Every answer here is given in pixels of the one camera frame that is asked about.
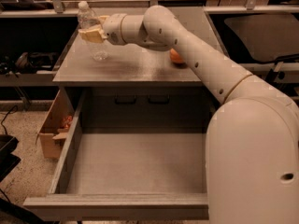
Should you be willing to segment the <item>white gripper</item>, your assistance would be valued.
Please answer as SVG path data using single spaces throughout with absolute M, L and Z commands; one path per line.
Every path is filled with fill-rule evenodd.
M 100 24 L 94 25 L 90 28 L 79 29 L 78 33 L 80 37 L 92 43 L 103 43 L 108 40 L 112 45 L 125 45 L 121 33 L 121 24 L 125 18 L 124 13 L 99 16 Z

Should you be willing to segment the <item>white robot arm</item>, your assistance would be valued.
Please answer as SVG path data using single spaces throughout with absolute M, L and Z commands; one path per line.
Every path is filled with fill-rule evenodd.
M 93 43 L 174 49 L 221 103 L 206 131 L 210 224 L 299 224 L 298 107 L 189 32 L 166 7 L 96 18 Z

